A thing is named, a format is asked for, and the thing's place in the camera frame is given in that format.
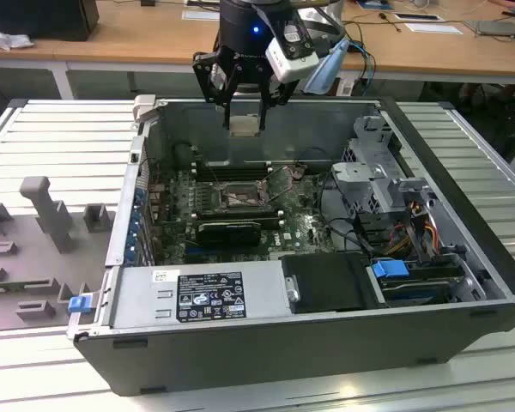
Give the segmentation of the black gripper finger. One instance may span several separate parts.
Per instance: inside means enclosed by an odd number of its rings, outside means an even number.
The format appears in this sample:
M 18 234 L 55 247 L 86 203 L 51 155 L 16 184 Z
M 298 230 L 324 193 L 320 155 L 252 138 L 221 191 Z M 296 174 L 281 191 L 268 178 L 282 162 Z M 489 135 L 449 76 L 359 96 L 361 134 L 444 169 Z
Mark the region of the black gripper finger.
M 292 97 L 299 83 L 299 80 L 295 80 L 289 83 L 281 83 L 273 92 L 270 91 L 270 81 L 259 83 L 259 130 L 265 130 L 267 111 L 270 108 L 274 108 L 276 106 L 285 106 L 288 103 L 289 99 Z
M 231 101 L 241 79 L 240 61 L 235 59 L 235 54 L 231 51 L 198 51 L 193 56 L 192 68 L 204 99 L 223 108 L 222 125 L 229 130 Z M 218 74 L 218 69 L 221 69 L 226 77 L 220 88 L 213 81 L 213 74 Z

